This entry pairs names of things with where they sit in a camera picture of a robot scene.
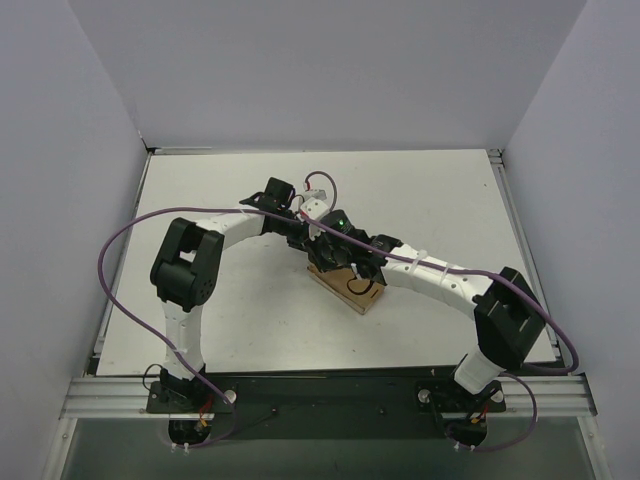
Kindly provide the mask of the brown cardboard express box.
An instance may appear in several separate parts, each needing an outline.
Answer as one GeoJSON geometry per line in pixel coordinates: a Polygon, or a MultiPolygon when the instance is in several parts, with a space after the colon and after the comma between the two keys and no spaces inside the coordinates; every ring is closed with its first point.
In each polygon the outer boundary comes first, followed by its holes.
{"type": "Polygon", "coordinates": [[[312,264],[307,271],[313,280],[360,315],[365,315],[382,297],[385,286],[357,277],[349,268],[321,272],[312,264]]]}

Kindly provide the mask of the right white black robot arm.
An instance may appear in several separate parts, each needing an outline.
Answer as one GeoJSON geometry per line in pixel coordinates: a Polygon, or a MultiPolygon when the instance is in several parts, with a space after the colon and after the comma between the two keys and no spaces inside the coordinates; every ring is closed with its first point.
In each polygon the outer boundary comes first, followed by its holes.
{"type": "Polygon", "coordinates": [[[425,295],[474,322],[476,345],[453,373],[470,394],[480,393],[501,373],[521,368],[545,329],[538,301],[512,268],[497,276],[471,273],[396,238],[369,237],[342,210],[313,213],[304,207],[300,217],[309,225],[311,261],[321,272],[349,269],[358,280],[425,295]]]}

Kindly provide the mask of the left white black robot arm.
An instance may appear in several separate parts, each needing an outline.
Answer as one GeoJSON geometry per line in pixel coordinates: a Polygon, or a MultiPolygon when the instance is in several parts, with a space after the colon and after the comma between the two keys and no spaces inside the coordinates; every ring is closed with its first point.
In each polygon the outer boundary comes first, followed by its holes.
{"type": "Polygon", "coordinates": [[[263,192],[240,202],[234,213],[216,214],[198,222],[173,220],[153,263],[150,280],[156,287],[171,342],[160,374],[170,400],[183,411],[204,402],[205,387],[198,379],[205,371],[201,351],[201,318],[218,279],[224,250],[266,233],[283,236],[287,244],[303,248],[308,229],[294,224],[290,210],[295,188],[270,178],[263,192]]]}

